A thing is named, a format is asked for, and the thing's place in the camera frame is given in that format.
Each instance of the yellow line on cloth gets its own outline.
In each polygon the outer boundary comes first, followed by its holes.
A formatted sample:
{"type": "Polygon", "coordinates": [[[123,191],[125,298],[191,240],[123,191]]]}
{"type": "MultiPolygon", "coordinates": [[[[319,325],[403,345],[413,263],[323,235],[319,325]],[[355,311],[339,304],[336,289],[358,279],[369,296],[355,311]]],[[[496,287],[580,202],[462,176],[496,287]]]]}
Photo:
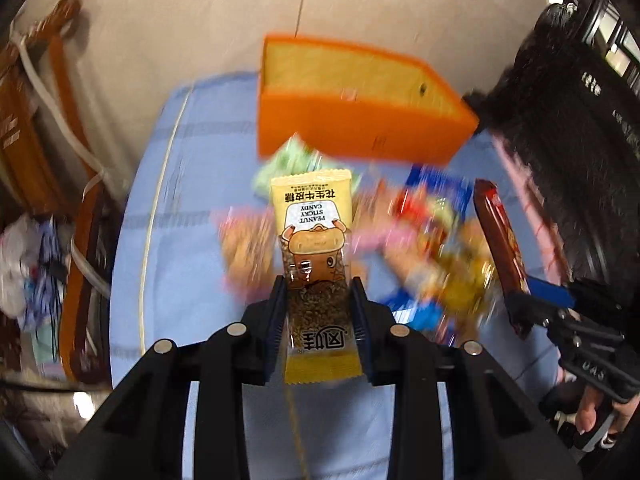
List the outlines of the yellow line on cloth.
{"type": "Polygon", "coordinates": [[[182,102],[182,107],[180,108],[180,113],[178,113],[178,117],[175,120],[174,129],[171,132],[171,136],[169,137],[169,141],[166,145],[166,151],[164,152],[164,160],[162,161],[162,169],[160,170],[160,176],[158,177],[158,183],[156,184],[156,194],[154,196],[154,201],[151,206],[151,215],[149,217],[149,224],[146,227],[146,240],[145,240],[145,252],[142,256],[142,272],[140,273],[140,290],[138,292],[138,329],[140,330],[140,355],[144,355],[146,351],[145,346],[145,283],[146,283],[146,265],[149,261],[149,249],[151,247],[151,233],[154,226],[154,218],[156,217],[156,211],[158,210],[158,202],[160,199],[160,191],[162,189],[162,181],[164,180],[164,172],[166,171],[166,165],[169,161],[169,154],[171,153],[171,148],[174,145],[175,133],[178,131],[178,126],[180,125],[180,120],[182,119],[182,114],[184,113],[184,109],[187,106],[187,101],[191,93],[193,92],[193,85],[189,88],[187,95],[184,97],[184,101],[182,102]]]}

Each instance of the cartoon cow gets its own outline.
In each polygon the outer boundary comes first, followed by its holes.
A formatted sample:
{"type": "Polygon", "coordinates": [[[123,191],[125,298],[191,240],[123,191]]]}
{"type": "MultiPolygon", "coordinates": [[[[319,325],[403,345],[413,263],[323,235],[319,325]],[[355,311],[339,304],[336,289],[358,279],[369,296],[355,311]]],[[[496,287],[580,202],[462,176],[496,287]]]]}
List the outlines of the cartoon cow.
{"type": "Polygon", "coordinates": [[[282,240],[287,243],[304,282],[344,279],[344,272],[336,272],[336,264],[347,227],[339,220],[333,220],[332,224],[332,228],[316,224],[312,229],[296,232],[295,226],[290,225],[282,232],[282,240]]]}

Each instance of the open orange box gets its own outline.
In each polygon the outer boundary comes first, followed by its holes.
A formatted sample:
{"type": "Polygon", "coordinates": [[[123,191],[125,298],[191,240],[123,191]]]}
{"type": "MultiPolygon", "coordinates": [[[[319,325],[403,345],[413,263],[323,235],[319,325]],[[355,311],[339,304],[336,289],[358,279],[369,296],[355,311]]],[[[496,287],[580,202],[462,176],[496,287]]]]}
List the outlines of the open orange box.
{"type": "Polygon", "coordinates": [[[331,156],[447,164],[478,118],[426,63],[340,41],[268,35],[258,154],[294,133],[331,156]]]}

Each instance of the yellow snack package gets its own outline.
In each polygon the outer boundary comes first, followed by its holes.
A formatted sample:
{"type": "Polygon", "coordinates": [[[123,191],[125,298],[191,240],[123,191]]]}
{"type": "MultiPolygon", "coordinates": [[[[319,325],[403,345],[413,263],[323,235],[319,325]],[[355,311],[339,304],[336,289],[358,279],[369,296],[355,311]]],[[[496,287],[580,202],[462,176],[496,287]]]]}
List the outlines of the yellow snack package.
{"type": "Polygon", "coordinates": [[[271,179],[276,234],[289,292],[285,382],[362,373],[349,310],[351,171],[271,179]]]}

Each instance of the hand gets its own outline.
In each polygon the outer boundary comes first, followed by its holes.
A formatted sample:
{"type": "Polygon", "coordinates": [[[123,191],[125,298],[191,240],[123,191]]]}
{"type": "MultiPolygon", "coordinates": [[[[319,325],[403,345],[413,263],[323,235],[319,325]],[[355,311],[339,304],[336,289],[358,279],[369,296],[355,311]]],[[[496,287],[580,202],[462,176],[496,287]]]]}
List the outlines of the hand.
{"type": "MultiPolygon", "coordinates": [[[[604,394],[591,386],[587,386],[582,394],[580,400],[580,407],[578,413],[575,416],[575,427],[580,434],[585,431],[591,431],[596,423],[596,409],[600,406],[600,403],[604,399],[604,394]]],[[[626,404],[620,404],[618,402],[613,403],[613,409],[618,412],[616,420],[613,421],[609,433],[620,433],[624,431],[626,425],[631,420],[638,402],[640,401],[640,395],[635,396],[626,404]]]]}

